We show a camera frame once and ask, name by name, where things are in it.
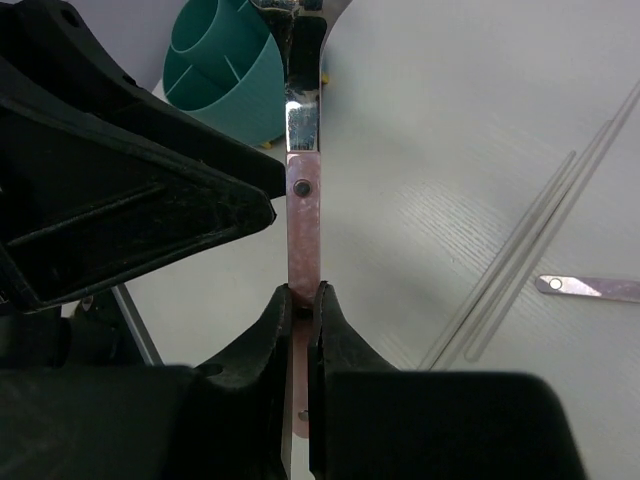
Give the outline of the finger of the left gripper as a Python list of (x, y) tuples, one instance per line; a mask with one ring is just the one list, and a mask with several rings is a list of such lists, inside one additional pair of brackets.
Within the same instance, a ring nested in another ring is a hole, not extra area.
[(139, 87), (64, 1), (1, 7), (1, 298), (79, 300), (275, 220), (283, 165)]

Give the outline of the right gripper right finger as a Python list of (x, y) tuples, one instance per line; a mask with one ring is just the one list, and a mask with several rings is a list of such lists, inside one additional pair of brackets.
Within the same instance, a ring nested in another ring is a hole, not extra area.
[(308, 346), (318, 479), (582, 479), (561, 402), (521, 372), (404, 371), (347, 322), (322, 283)]

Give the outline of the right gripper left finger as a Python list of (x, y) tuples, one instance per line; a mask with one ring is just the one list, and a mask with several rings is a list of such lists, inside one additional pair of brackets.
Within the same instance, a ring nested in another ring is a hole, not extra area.
[(1, 310), (5, 479), (285, 479), (291, 296), (197, 367), (148, 365), (115, 298)]

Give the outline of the silver spoon pink handle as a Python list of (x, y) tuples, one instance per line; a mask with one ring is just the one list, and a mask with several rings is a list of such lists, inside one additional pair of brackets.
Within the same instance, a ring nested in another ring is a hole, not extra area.
[(321, 283), (323, 52), (348, 1), (254, 1), (284, 72), (287, 286), (292, 297), (292, 431), (309, 437), (307, 345)]

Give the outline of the pink handled fork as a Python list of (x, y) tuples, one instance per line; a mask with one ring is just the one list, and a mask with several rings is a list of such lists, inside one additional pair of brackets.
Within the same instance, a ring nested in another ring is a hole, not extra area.
[(540, 275), (534, 285), (542, 294), (588, 297), (627, 303), (639, 302), (639, 282), (598, 277)]

